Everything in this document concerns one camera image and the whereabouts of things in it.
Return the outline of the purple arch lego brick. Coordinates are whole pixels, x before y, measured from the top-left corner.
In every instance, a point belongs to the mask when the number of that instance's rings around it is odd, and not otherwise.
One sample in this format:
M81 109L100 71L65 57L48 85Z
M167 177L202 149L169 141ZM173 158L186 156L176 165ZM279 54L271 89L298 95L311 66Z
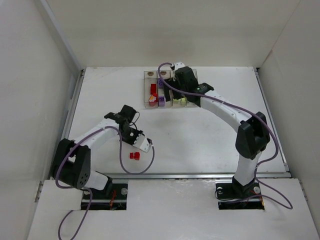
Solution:
M166 99L164 96L159 96L158 105L159 107L164 107L166 104Z

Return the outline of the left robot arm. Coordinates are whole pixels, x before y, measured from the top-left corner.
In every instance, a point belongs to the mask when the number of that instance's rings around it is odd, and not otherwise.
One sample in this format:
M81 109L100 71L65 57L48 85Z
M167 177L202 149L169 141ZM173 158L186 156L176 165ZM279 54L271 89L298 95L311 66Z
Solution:
M151 147L149 141L143 131L131 126L137 113L131 106L124 105L120 112L105 115L98 125L81 137L74 140L62 139L50 167L50 174L57 186L62 189L92 189L108 195L113 180L91 170L92 152L119 136L121 143L147 153Z

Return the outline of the purple slope lego brick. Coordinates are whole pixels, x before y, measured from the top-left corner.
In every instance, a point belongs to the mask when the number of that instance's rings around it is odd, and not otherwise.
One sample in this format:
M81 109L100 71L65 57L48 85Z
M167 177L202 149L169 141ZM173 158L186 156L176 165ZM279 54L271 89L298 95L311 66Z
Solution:
M157 80L157 86L159 89L164 89L164 81L161 80L160 78Z

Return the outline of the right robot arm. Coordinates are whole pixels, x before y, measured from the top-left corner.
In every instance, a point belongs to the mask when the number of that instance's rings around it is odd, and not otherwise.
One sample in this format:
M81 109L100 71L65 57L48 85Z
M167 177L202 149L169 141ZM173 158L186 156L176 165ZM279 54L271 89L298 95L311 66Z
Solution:
M169 66L173 76L171 80L164 80L165 86L186 97L188 102L213 113L235 130L239 160L231 186L238 195L244 196L255 182L259 158L270 142L266 116L229 103L212 86L199 83L194 71L182 62Z

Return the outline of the red flower round lego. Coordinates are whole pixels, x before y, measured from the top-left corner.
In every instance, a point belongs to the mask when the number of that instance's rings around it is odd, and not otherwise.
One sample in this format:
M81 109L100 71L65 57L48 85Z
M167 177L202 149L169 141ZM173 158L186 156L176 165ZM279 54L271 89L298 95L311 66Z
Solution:
M158 103L158 94L153 93L148 99L148 104L150 106L155 106L157 103Z

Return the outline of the red double round lego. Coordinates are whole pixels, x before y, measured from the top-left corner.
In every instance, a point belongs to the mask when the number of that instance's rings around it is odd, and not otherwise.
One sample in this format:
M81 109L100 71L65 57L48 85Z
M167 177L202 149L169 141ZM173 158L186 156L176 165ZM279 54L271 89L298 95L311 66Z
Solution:
M157 85L155 83L152 83L150 85L150 94L153 95L153 94L156 94L157 93Z

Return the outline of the lime green lego brick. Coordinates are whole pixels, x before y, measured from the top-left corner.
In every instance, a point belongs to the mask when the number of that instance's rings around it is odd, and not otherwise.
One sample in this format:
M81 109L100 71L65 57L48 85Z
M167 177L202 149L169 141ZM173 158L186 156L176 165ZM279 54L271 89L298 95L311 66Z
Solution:
M187 104L187 99L185 97L182 97L182 98L174 98L173 99L173 104L174 105L186 105Z

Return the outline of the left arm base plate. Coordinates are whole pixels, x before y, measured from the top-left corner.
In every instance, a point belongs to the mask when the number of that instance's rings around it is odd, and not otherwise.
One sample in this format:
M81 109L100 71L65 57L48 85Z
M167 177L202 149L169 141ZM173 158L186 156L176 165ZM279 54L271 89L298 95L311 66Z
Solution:
M92 191L92 200L89 210L92 211L125 211L127 209L128 183L113 183L105 194L102 190Z

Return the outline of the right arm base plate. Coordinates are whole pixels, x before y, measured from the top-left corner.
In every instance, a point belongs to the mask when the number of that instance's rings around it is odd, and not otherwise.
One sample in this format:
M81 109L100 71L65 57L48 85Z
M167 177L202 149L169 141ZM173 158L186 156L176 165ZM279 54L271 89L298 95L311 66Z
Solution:
M264 210L264 202L260 196L261 189L254 182L245 192L237 192L232 182L218 182L215 184L215 198L218 200L219 210Z

